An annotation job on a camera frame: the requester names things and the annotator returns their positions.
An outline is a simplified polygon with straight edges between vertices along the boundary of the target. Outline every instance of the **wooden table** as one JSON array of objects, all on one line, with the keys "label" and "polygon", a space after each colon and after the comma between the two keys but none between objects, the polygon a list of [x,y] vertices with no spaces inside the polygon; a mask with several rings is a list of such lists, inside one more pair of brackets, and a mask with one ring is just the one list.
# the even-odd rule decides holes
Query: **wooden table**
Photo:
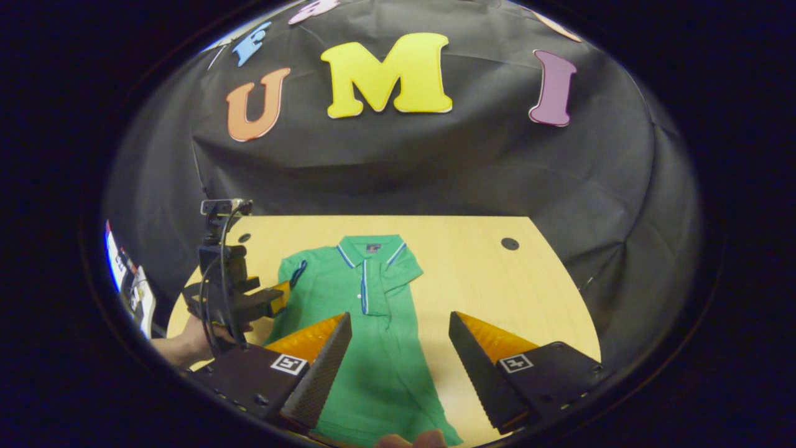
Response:
[{"label": "wooden table", "polygon": [[[471,216],[255,216],[229,231],[228,244],[244,243],[249,275],[275,285],[279,263],[305,249],[335,246],[344,236],[399,234],[425,272],[411,284],[420,345],[448,422],[476,446],[500,438],[448,338],[451,311],[516,333],[534,344],[560,340],[600,361],[599,342],[586,305],[561,261],[528,218]],[[519,242],[517,250],[501,244]],[[201,279],[197,269],[188,283]],[[168,337],[185,327],[182,297],[171,313]],[[262,344],[271,320],[247,334]],[[192,366],[192,369],[206,363]]]}]

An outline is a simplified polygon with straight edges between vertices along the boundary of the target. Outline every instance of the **shirt collar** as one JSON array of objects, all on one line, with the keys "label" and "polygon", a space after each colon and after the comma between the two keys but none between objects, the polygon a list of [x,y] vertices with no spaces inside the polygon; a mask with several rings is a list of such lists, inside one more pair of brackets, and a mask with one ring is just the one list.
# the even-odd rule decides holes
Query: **shirt collar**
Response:
[{"label": "shirt collar", "polygon": [[[366,247],[369,244],[378,244],[380,248],[375,253],[367,253]],[[400,235],[368,235],[343,237],[338,244],[338,251],[350,268],[361,265],[364,260],[374,260],[390,266],[405,247],[406,243]]]}]

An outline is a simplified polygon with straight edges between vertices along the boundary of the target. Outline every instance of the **human hand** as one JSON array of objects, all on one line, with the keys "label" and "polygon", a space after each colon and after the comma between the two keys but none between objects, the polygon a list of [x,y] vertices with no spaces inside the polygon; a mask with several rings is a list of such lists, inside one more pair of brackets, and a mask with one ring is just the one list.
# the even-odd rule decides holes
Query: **human hand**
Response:
[{"label": "human hand", "polygon": [[398,434],[387,434],[373,448],[447,448],[447,444],[441,430],[428,430],[420,433],[414,443],[407,442]]},{"label": "human hand", "polygon": [[[218,324],[213,324],[212,329],[216,338],[226,340],[232,344],[235,343],[235,339],[230,336],[226,328]],[[254,328],[246,324],[241,330],[250,332],[253,331]],[[202,328],[201,320],[193,314],[189,315],[188,322],[185,323],[185,329],[182,330],[182,334],[178,337],[181,338],[181,342],[186,347],[187,355],[192,361],[191,364],[212,359],[213,351],[210,350],[210,343],[207,341],[207,337],[205,337],[205,330]]]}]

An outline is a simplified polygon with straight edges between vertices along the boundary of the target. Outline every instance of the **yellow letter m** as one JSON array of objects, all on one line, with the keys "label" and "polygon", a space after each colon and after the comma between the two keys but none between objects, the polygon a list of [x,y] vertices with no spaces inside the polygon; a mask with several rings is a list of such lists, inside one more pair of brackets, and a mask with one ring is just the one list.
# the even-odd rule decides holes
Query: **yellow letter m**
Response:
[{"label": "yellow letter m", "polygon": [[321,60],[329,62],[332,73],[332,118],[357,116],[362,102],[354,99],[356,84],[370,107],[381,112],[400,78],[400,95],[393,103],[401,112],[449,112],[453,100],[445,96],[440,71],[440,53],[447,37],[436,33],[402,36],[379,62],[359,42],[328,49]]}]

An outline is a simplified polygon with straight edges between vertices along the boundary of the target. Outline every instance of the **green polo shirt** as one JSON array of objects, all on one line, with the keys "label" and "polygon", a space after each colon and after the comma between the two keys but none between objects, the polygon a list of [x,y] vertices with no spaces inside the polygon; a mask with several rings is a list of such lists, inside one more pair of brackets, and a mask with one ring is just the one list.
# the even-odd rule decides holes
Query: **green polo shirt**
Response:
[{"label": "green polo shirt", "polygon": [[315,432],[370,447],[385,434],[414,440],[439,428],[449,446],[462,443],[420,349],[409,282],[423,270],[401,237],[345,237],[304,250],[282,260],[279,281],[290,280],[302,261],[306,268],[266,344],[346,311],[353,334]]}]

